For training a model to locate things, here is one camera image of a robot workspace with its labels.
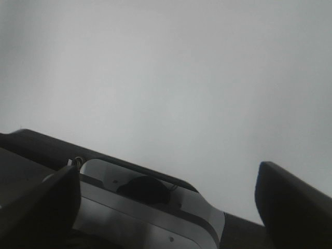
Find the white wall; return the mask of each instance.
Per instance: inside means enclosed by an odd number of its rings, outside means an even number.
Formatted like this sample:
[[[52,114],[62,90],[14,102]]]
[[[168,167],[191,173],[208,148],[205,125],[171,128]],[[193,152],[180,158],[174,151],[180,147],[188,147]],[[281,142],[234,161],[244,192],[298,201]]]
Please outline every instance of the white wall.
[[[260,223],[258,165],[332,196],[332,1],[4,1],[0,132],[189,181]]]

